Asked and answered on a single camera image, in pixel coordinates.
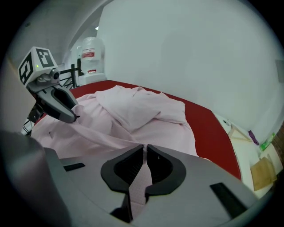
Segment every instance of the camera lens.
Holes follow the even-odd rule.
[[[58,77],[59,77],[59,73],[55,73],[55,74],[53,75],[53,78],[54,78],[55,80],[57,80]]]

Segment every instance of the wooden triangle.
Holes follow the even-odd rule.
[[[231,124],[231,131],[229,131],[228,133],[229,138],[231,139],[236,139],[236,140],[244,140],[244,141],[248,141],[248,142],[252,142],[252,140],[247,137],[245,134],[243,134],[236,126],[234,126],[233,124]]]

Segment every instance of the garment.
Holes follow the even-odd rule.
[[[107,152],[135,144],[159,145],[196,154],[193,132],[185,119],[185,104],[165,94],[115,86],[77,99],[79,116],[67,124],[44,117],[32,130],[43,147],[59,158]]]

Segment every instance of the green object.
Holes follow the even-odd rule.
[[[264,151],[268,147],[268,145],[272,142],[274,137],[275,133],[272,133],[272,135],[260,145],[261,151]]]

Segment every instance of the wall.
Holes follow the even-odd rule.
[[[275,60],[284,59],[283,49],[239,1],[114,0],[102,12],[97,37],[109,79],[197,103],[255,128],[260,141],[280,115],[284,88]]]

